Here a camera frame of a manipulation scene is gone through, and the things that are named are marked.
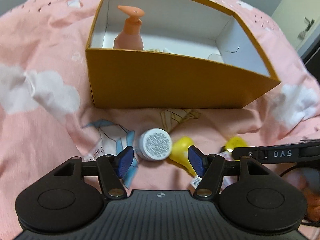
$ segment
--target bottle neck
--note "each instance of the bottle neck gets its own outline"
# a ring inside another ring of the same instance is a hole
[[[129,18],[127,18],[124,22],[123,32],[128,35],[137,35],[140,33],[140,28],[142,25],[142,21],[139,20],[136,23],[132,23]]]

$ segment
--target round container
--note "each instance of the round container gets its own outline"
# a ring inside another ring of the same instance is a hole
[[[144,132],[139,139],[137,154],[148,161],[160,161],[167,158],[172,150],[170,135],[159,128]]]

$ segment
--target gray ribbed panel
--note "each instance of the gray ribbed panel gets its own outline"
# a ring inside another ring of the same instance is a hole
[[[28,231],[17,240],[303,240],[297,231],[280,236],[256,236],[227,223],[215,205],[198,201],[188,191],[135,190],[111,201],[87,227],[59,236]]]

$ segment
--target yellow rubber object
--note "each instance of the yellow rubber object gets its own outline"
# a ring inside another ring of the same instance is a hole
[[[192,176],[196,176],[196,172],[188,160],[188,148],[190,145],[194,145],[193,140],[190,137],[185,136],[180,138],[172,145],[172,152],[170,153],[169,158],[185,166]]]
[[[232,137],[224,146],[224,148],[230,153],[236,147],[248,147],[248,145],[241,137]]]

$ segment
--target orange object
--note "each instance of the orange object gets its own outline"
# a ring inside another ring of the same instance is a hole
[[[130,17],[125,20],[123,30],[115,38],[113,48],[143,50],[140,17],[144,16],[144,11],[132,6],[118,5],[117,7]]]

